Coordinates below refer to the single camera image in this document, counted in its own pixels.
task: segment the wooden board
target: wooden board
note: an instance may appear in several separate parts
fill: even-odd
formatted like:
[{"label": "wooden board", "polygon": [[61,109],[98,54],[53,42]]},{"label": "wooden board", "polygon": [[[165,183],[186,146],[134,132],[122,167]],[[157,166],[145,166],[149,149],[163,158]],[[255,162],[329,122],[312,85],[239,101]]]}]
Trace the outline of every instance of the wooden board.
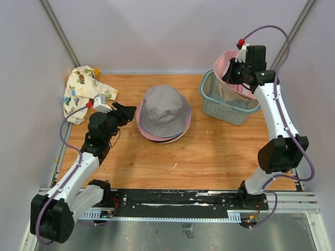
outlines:
[{"label": "wooden board", "polygon": [[[199,94],[202,79],[202,75],[97,76],[98,81],[120,91],[116,101],[126,106],[138,106],[153,85],[171,85],[187,98],[192,123],[181,139],[160,145],[145,139],[134,119],[121,128],[117,144],[87,182],[107,179],[113,188],[237,189],[256,169],[257,153],[267,143],[265,120],[259,111],[245,124],[236,126],[203,114]],[[73,125],[70,144],[82,146],[87,124],[88,119]],[[76,157],[76,151],[66,149],[59,179]],[[279,178],[270,188],[295,190],[295,185],[292,180]]]}]

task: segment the plastic basket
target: plastic basket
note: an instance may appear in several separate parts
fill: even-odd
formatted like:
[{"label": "plastic basket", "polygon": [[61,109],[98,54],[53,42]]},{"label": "plastic basket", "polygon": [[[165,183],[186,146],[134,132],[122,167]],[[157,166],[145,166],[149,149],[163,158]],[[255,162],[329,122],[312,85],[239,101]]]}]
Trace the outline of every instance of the plastic basket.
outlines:
[{"label": "plastic basket", "polygon": [[205,74],[199,88],[203,98],[202,111],[204,114],[240,126],[250,114],[260,109],[256,99],[224,102],[219,92],[221,84],[214,71]]}]

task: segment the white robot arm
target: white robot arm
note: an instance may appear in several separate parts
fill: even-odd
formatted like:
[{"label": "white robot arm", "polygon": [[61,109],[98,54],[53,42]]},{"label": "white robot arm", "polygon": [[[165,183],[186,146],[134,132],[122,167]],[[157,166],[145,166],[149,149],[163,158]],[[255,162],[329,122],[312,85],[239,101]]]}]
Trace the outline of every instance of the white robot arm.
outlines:
[{"label": "white robot arm", "polygon": [[104,95],[94,98],[93,108],[97,112],[90,116],[88,133],[77,160],[47,195],[33,198],[30,232],[38,239],[44,237],[64,243],[74,223],[88,209],[96,204],[105,206],[111,201],[110,184],[106,181],[92,180],[81,193],[79,190],[104,161],[111,148],[111,137],[117,135],[119,127],[133,120],[136,107],[125,107],[117,102],[113,106],[116,109],[106,105]]},{"label": "white robot arm", "polygon": [[245,195],[253,195],[249,198],[256,198],[256,195],[264,193],[276,176],[297,167],[303,156],[288,132],[295,136],[303,150],[308,147],[308,139],[298,134],[288,116],[280,85],[277,83],[274,87],[275,71],[266,70],[265,46],[250,46],[244,41],[237,46],[240,52],[230,60],[228,71],[222,80],[229,84],[249,85],[250,91],[260,103],[269,131],[269,143],[258,153],[259,166],[240,187],[244,189]]}]

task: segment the patterned fabric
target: patterned fabric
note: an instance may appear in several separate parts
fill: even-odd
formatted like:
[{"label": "patterned fabric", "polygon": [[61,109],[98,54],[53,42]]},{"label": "patterned fabric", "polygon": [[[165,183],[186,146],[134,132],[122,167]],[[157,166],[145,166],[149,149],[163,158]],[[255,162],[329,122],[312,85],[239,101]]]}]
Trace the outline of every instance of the patterned fabric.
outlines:
[{"label": "patterned fabric", "polygon": [[[75,110],[85,106],[98,94],[105,94],[106,100],[115,100],[118,90],[95,80],[94,69],[89,66],[79,66],[73,69],[65,88],[63,112],[68,116]],[[68,122],[80,124],[86,120],[87,109],[68,118]]]}]

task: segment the pink hat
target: pink hat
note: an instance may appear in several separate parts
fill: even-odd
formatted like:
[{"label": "pink hat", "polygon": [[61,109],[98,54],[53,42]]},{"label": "pink hat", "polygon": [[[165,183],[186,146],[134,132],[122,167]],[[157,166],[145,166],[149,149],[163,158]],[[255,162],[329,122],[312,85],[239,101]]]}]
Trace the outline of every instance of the pink hat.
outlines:
[{"label": "pink hat", "polygon": [[[218,80],[224,85],[227,86],[232,92],[240,95],[241,97],[245,99],[256,99],[255,95],[251,93],[248,89],[245,89],[242,85],[231,85],[227,84],[222,80],[222,77],[225,75],[225,73],[228,70],[230,59],[236,58],[239,53],[237,51],[226,51],[224,54],[219,57],[219,59],[214,64],[214,73]],[[238,99],[236,96],[225,93],[225,96],[222,97],[223,100],[227,99]]]}]

